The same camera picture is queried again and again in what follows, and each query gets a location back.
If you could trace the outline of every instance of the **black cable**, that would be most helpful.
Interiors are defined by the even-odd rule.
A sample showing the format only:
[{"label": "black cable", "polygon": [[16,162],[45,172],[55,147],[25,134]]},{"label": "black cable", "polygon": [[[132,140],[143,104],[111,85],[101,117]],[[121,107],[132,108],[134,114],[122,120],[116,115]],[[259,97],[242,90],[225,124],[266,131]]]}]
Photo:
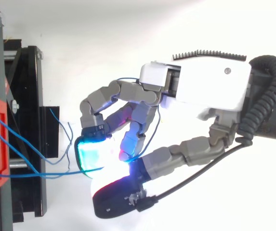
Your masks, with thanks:
[{"label": "black cable", "polygon": [[192,182],[194,179],[196,179],[197,177],[201,176],[203,173],[205,173],[207,170],[209,170],[211,167],[213,167],[215,164],[217,164],[219,161],[221,161],[222,159],[226,158],[228,155],[244,148],[245,146],[243,144],[240,144],[234,148],[231,148],[230,150],[228,150],[227,152],[225,152],[224,154],[220,155],[219,157],[215,158],[212,162],[210,162],[208,165],[206,165],[205,167],[203,167],[201,170],[199,170],[198,172],[196,172],[194,175],[192,175],[191,177],[187,178],[186,180],[184,180],[183,182],[179,183],[178,185],[175,185],[173,188],[165,191],[164,193],[156,196],[156,200],[160,200],[168,195],[170,195],[171,193],[177,191],[178,189],[184,187],[185,185],[187,185],[188,183]]},{"label": "black cable", "polygon": [[242,118],[238,126],[237,133],[242,137],[236,138],[235,141],[245,146],[252,145],[254,134],[276,105],[276,57],[263,55],[252,59],[249,63],[254,69],[268,72],[273,80],[259,100]]}]

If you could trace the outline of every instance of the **white background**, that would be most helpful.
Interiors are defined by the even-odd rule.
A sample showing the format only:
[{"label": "white background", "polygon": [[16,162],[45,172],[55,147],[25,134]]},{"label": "white background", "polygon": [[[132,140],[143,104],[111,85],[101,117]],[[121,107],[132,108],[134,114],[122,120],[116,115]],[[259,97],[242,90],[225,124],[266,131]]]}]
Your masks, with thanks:
[{"label": "white background", "polygon": [[[36,45],[44,52],[44,105],[61,107],[61,121],[73,125],[75,138],[81,129],[81,100],[113,79],[139,77],[146,62],[196,49],[244,54],[248,61],[276,55],[274,0],[0,0],[0,10],[4,38],[22,39],[23,46]],[[207,136],[210,124],[173,111],[164,115],[149,151]],[[67,140],[61,129],[59,140],[62,153]],[[71,168],[78,169],[73,148],[69,153]],[[182,167],[147,188],[159,194],[199,168]],[[47,169],[65,171],[66,161]],[[15,231],[273,231],[276,141],[255,138],[252,147],[143,213],[97,218],[90,180],[83,175],[48,180],[47,195],[45,216],[25,214],[23,223],[14,224]]]}]

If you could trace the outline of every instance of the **blue light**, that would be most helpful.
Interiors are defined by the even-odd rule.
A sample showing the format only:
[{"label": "blue light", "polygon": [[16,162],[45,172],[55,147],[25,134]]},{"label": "blue light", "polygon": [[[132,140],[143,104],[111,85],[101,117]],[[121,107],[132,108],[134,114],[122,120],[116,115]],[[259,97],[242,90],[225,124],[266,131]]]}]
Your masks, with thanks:
[{"label": "blue light", "polygon": [[[83,170],[105,167],[111,161],[118,160],[118,153],[115,152],[113,139],[106,139],[102,142],[81,142],[78,144],[80,165]],[[96,172],[85,173],[94,178]]]}]

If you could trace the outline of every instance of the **robotic hand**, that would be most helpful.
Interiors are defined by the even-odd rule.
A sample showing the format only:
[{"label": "robotic hand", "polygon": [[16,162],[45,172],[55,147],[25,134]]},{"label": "robotic hand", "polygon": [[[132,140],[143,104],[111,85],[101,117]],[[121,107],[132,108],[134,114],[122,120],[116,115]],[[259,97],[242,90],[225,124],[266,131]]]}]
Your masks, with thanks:
[{"label": "robotic hand", "polygon": [[[119,159],[129,162],[130,174],[110,182],[93,195],[95,214],[112,218],[134,209],[145,210],[183,187],[230,153],[252,145],[253,135],[276,139],[276,57],[266,55],[245,63],[246,57],[217,51],[173,56],[173,62],[142,66],[136,82],[112,81],[81,102],[82,134],[76,140],[77,163],[85,170],[81,143],[101,142],[130,123],[120,145]],[[100,112],[118,99],[122,108],[103,119]],[[199,106],[198,118],[214,117],[209,137],[161,147],[140,157],[145,132],[158,105]],[[226,151],[235,134],[239,146]],[[181,184],[159,196],[146,196],[143,183],[168,175],[182,165],[206,165]]]}]

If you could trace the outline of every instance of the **blue wire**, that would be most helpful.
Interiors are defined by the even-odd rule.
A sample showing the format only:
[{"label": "blue wire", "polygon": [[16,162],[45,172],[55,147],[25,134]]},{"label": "blue wire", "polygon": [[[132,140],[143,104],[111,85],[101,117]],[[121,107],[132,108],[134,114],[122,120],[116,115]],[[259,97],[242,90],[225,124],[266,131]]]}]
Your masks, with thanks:
[{"label": "blue wire", "polygon": [[57,178],[66,176],[66,175],[74,175],[79,173],[85,173],[85,172],[94,172],[103,169],[103,167],[90,169],[90,170],[84,170],[84,171],[75,171],[75,172],[56,172],[56,173],[31,173],[31,174],[15,174],[15,175],[3,175],[0,174],[0,177],[6,177],[6,178],[28,178],[28,177],[45,177],[45,176],[57,176]]},{"label": "blue wire", "polygon": [[1,135],[0,135],[0,139],[7,144],[15,153],[17,153],[22,159],[24,159],[24,161],[30,166],[30,168],[35,172],[35,173],[39,173],[35,167],[29,162],[29,160],[22,155],[17,149],[15,149],[11,144],[9,144]]},{"label": "blue wire", "polygon": [[159,126],[160,121],[161,121],[161,115],[160,115],[160,112],[159,112],[159,105],[157,106],[157,111],[158,111],[159,119],[158,119],[158,122],[157,122],[157,124],[156,124],[156,127],[155,127],[155,130],[154,130],[154,132],[153,132],[153,135],[152,135],[151,138],[149,139],[149,141],[148,141],[148,143],[146,144],[145,148],[144,148],[143,151],[140,152],[138,155],[136,155],[135,157],[133,157],[133,158],[131,158],[131,159],[129,159],[129,160],[125,160],[124,162],[130,163],[130,162],[132,162],[132,161],[138,159],[140,156],[142,156],[142,155],[145,153],[145,151],[146,151],[146,149],[148,148],[149,144],[151,143],[153,137],[155,136],[155,134],[156,134],[156,132],[157,132],[157,129],[158,129],[158,126]]},{"label": "blue wire", "polygon": [[[3,123],[0,120],[0,123],[2,125],[4,125],[8,130],[11,130],[5,123]],[[71,140],[73,140],[73,131],[72,128],[70,127],[70,124],[68,123],[69,128],[71,130]],[[64,175],[73,175],[73,174],[78,174],[78,173],[85,173],[85,172],[93,172],[93,171],[98,171],[102,168],[96,168],[96,169],[90,169],[90,170],[85,170],[85,171],[76,171],[76,172],[62,172],[62,173],[39,173],[35,167],[29,162],[29,160],[23,155],[21,154],[17,149],[15,149],[11,144],[9,144],[1,135],[0,135],[0,139],[6,144],[8,145],[15,153],[17,153],[29,166],[30,168],[35,172],[32,174],[17,174],[17,175],[3,175],[0,174],[0,177],[7,177],[7,178],[27,178],[27,177],[43,177],[46,179],[56,179],[59,177],[62,177]]]},{"label": "blue wire", "polygon": [[46,162],[48,162],[51,165],[56,165],[59,162],[51,162],[50,160],[48,160],[46,157],[43,156],[43,154],[40,153],[40,151],[38,151],[28,140],[26,140],[24,137],[20,136],[18,133],[16,133],[14,130],[12,130],[10,127],[7,126],[7,124],[5,124],[3,121],[0,120],[0,123],[7,128],[13,135],[15,135],[16,137],[18,137],[19,139],[23,140],[28,146],[30,146],[30,148],[35,151],[42,159],[44,159]]},{"label": "blue wire", "polygon": [[69,141],[70,141],[69,135],[68,135],[68,133],[67,133],[65,127],[63,126],[63,124],[61,123],[61,121],[55,116],[55,114],[53,113],[53,111],[51,110],[51,108],[50,108],[50,112],[52,113],[53,117],[57,120],[57,122],[59,122],[59,124],[62,126],[62,128],[64,129],[64,131],[65,131],[65,133],[66,133],[66,135],[67,135],[67,137],[68,137],[68,139],[69,139]]}]

